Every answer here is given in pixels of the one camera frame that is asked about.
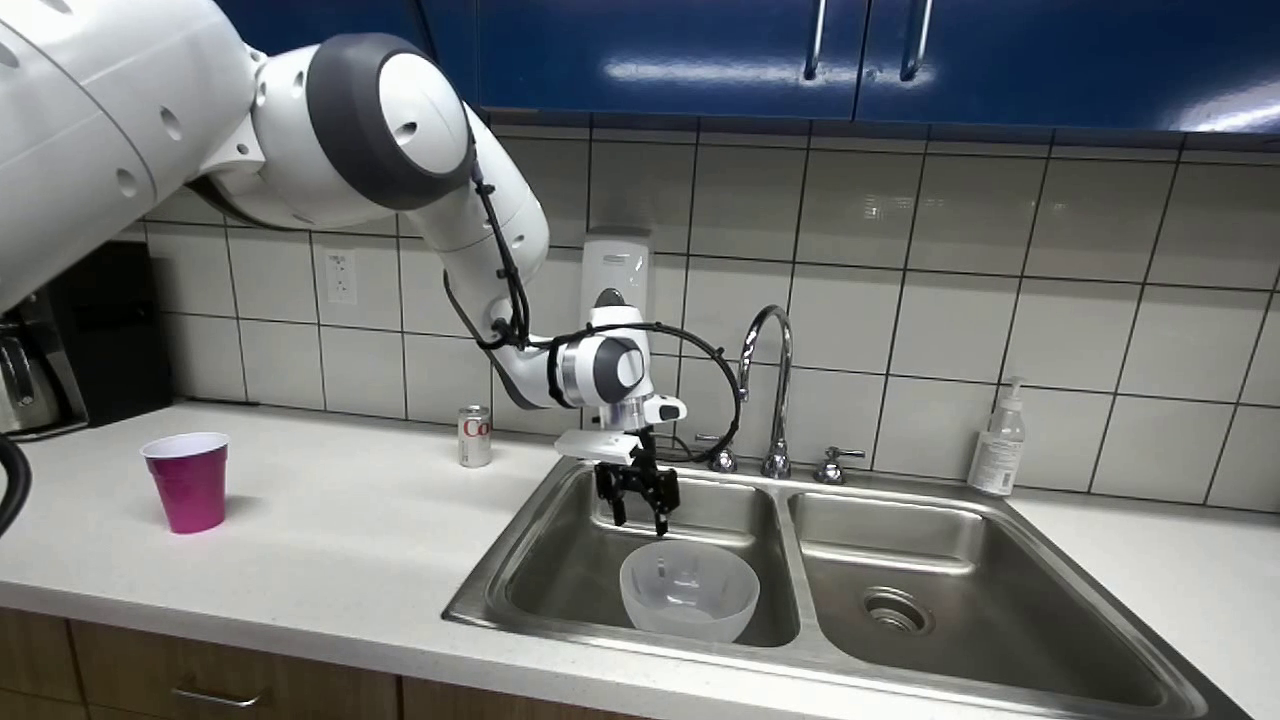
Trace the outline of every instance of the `stainless steel sink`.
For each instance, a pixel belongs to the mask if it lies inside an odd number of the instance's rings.
[[[651,543],[617,529],[586,464],[557,464],[450,604],[450,619],[704,662],[921,691],[1039,716],[1244,716],[1000,498],[933,484],[679,472],[671,543],[762,574],[737,644],[632,628],[617,570]]]

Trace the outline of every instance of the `pink cup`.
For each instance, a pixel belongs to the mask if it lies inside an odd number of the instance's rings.
[[[185,431],[146,446],[170,529],[187,537],[217,529],[230,515],[230,434]]]

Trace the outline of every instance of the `white countertop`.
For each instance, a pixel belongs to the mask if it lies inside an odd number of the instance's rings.
[[[139,444],[234,434],[230,522],[171,537]],[[27,444],[38,487],[0,541],[0,607],[312,654],[640,716],[994,716],[849,685],[531,638],[441,619],[557,454],[450,431],[181,405]],[[1280,521],[1021,496],[1016,506],[1214,676],[1280,720]]]

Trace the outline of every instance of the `soap bottle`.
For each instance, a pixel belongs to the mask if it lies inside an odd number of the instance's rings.
[[[1023,446],[1030,446],[1023,397],[1021,397],[1021,381],[1012,381],[988,429],[975,431],[967,487],[979,487],[988,496],[1010,496],[1016,484]]]

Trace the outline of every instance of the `clear bowl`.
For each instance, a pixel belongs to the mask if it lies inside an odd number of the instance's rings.
[[[762,574],[723,549],[656,541],[617,570],[635,628],[732,644],[755,615]]]

